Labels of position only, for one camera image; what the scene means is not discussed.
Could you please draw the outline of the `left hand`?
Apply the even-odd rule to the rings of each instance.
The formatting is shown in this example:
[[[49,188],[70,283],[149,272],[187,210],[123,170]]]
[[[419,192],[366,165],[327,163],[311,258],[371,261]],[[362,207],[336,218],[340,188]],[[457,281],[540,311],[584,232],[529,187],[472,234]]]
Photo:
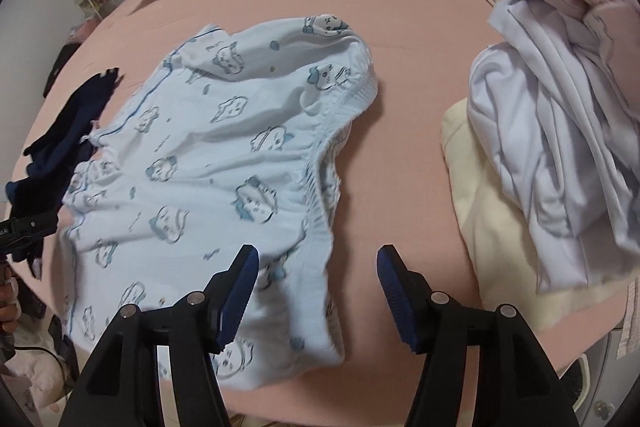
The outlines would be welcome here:
[[[18,302],[18,283],[14,272],[6,263],[1,265],[1,275],[1,332],[3,334],[13,334],[17,328],[18,319],[22,314],[21,305]]]

